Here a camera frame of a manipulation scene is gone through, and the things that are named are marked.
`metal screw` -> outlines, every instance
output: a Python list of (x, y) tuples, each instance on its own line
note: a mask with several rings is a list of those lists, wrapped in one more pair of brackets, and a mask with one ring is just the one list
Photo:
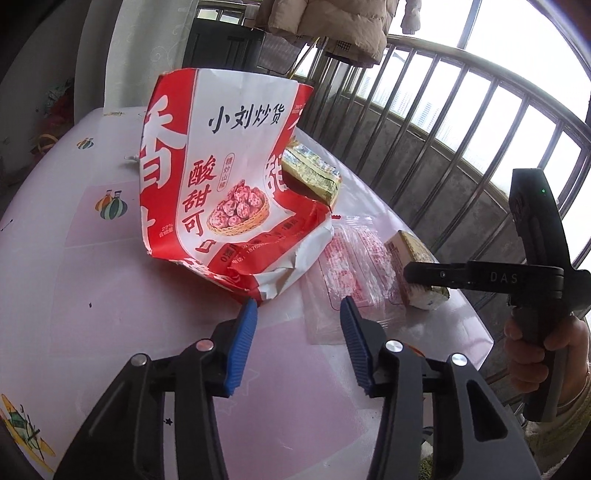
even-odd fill
[(131, 364), (134, 367), (143, 367), (145, 364), (148, 363), (148, 357), (145, 356), (143, 353), (138, 353), (131, 357)]
[(388, 340), (386, 342), (386, 349), (393, 353), (402, 352), (403, 348), (403, 345), (398, 340)]
[(452, 355), (452, 362), (454, 362), (459, 367), (465, 367), (468, 364), (468, 359), (461, 353), (454, 353)]
[(209, 338), (204, 338), (196, 343), (196, 347), (200, 352), (210, 352), (213, 350), (214, 344)]

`white table surface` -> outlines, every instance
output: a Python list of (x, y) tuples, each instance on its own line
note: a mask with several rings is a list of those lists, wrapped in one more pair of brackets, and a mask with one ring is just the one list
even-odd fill
[[(23, 405), (55, 451), (47, 468), (31, 462), (44, 478), (130, 356), (176, 355), (239, 310), (226, 291), (145, 252), (138, 166), (125, 159), (138, 153), (145, 109), (122, 112), (93, 111), (68, 132), (0, 222), (0, 393)], [(87, 137), (93, 146), (77, 148)], [(298, 137), (342, 172), (336, 214), (373, 216), (382, 239), (408, 230), (330, 153)], [(106, 189), (121, 190), (129, 207), (115, 220), (94, 210)], [(231, 480), (367, 475), (381, 400), (357, 386), (344, 345), (308, 344), (303, 311), (298, 283), (259, 308), (242, 386), (216, 399)], [(435, 359), (463, 352), (478, 368), (493, 345), (458, 291), (435, 312), (409, 309), (397, 338)], [(170, 400), (167, 480), (176, 478)]]

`transparent plastic packaging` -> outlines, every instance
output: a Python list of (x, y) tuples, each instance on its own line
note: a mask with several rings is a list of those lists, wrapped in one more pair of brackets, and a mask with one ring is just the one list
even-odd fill
[(340, 302), (350, 295), (359, 313), (387, 331), (404, 323), (406, 309), (390, 253), (370, 217), (333, 219), (335, 235), (301, 281), (310, 343), (344, 343)]

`hanging clothes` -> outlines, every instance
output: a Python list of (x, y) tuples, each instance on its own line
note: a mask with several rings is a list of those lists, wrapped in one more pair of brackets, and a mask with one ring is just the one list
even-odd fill
[[(407, 0), (406, 31), (420, 28), (421, 0)], [(356, 66), (379, 64), (398, 0), (263, 0), (255, 25), (290, 43), (328, 37), (325, 51)]]

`finger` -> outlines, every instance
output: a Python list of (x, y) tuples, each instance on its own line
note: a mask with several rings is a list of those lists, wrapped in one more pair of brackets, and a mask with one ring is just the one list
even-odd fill
[(542, 383), (548, 377), (548, 367), (544, 364), (522, 365), (510, 361), (507, 370), (513, 378), (523, 382)]
[(545, 356), (542, 347), (510, 338), (505, 338), (505, 352), (511, 360), (522, 365), (539, 364)]
[(505, 336), (511, 340), (520, 340), (523, 337), (523, 333), (513, 317), (510, 317), (505, 323)]
[(540, 387), (539, 383), (524, 382), (523, 380), (518, 380), (517, 378), (511, 378), (511, 384), (520, 393), (535, 392)]
[(544, 346), (550, 350), (559, 350), (566, 346), (577, 346), (588, 336), (587, 326), (575, 316), (561, 320), (555, 330), (546, 337)]

